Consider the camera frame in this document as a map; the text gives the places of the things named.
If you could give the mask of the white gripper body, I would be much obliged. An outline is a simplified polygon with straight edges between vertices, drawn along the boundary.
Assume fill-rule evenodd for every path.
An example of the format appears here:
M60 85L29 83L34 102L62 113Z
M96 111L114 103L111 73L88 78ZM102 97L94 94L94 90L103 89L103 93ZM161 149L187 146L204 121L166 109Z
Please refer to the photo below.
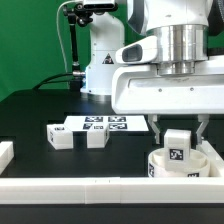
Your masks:
M146 37L116 51L120 67L112 78L111 105L117 114L224 113L224 55L192 61L182 72L163 73L155 61L158 38Z

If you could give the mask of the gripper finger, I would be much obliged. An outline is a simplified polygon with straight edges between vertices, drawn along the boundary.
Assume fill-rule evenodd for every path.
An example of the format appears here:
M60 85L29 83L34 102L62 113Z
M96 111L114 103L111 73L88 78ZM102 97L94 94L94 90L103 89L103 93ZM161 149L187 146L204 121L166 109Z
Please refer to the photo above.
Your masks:
M154 134L155 134L155 142L157 144L160 144L160 127L158 124L158 116L155 114L149 114L148 115L148 123L150 125L150 127L152 128Z
M199 114L198 115L198 122L199 127L196 131L197 143L202 143L202 134L205 131L208 123L209 123L210 116L208 114Z

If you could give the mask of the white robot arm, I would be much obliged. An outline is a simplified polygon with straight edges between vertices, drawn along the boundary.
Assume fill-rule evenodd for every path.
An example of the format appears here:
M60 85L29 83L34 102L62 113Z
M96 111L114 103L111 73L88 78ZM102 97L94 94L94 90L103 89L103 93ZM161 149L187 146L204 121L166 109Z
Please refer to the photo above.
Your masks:
M104 56L118 114L224 114L224 54L208 53L212 7L222 0L127 0L127 22L143 38Z

